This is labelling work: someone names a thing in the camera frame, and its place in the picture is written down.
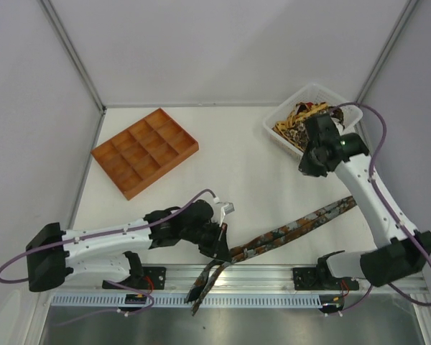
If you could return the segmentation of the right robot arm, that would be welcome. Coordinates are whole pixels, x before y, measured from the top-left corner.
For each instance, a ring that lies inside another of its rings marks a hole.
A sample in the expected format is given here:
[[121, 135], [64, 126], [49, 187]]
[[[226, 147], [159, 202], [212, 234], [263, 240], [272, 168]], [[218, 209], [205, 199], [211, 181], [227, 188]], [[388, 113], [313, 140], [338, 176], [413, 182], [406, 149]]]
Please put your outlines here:
[[420, 272], [431, 254], [431, 232], [419, 231], [402, 213], [376, 173], [356, 133], [340, 134], [329, 114], [305, 120], [308, 144], [299, 170], [304, 175], [335, 175], [350, 191], [372, 233], [371, 252], [340, 252], [325, 263], [334, 277], [356, 277], [381, 287]]

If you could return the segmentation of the brown grey floral tie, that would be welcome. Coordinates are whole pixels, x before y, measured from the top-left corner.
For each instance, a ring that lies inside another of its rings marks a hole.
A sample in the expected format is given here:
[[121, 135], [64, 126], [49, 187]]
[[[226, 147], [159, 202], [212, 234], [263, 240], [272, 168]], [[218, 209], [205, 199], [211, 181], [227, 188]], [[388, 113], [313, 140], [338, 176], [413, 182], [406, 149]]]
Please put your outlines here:
[[219, 262], [216, 259], [210, 261], [195, 280], [185, 298], [186, 303], [192, 304], [191, 314], [194, 316], [198, 312], [206, 296], [226, 268], [283, 247], [331, 222], [356, 206], [357, 202], [354, 197], [342, 198], [291, 223], [259, 235], [245, 244], [231, 248], [231, 262]]

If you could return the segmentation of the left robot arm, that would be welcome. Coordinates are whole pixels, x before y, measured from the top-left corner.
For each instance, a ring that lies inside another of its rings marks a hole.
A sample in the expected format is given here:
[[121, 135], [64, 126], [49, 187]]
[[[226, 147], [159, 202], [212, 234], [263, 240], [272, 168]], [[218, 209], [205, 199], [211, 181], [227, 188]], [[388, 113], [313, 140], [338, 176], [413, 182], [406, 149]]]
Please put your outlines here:
[[117, 283], [138, 288], [144, 276], [139, 253], [190, 242], [199, 252], [222, 262], [231, 260], [225, 217], [234, 211], [229, 202], [204, 200], [148, 213], [143, 218], [97, 230], [65, 230], [51, 223], [28, 243], [28, 287], [33, 293], [60, 287], [67, 281]]

